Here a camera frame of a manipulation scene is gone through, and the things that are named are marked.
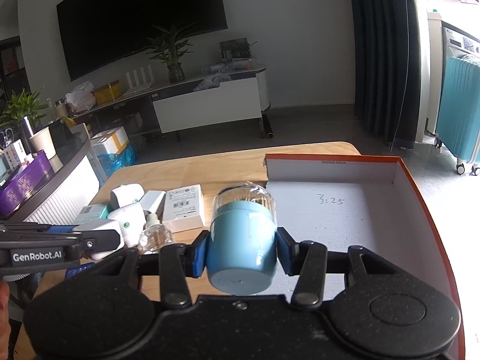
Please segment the person's left hand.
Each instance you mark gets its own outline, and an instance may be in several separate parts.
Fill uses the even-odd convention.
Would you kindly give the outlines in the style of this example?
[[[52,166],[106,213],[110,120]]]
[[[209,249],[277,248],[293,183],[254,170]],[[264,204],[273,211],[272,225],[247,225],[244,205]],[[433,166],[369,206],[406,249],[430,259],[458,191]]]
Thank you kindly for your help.
[[[0,284],[0,359],[8,359],[8,345],[11,333],[9,323],[8,302],[10,297],[10,289],[8,284],[1,280]]]

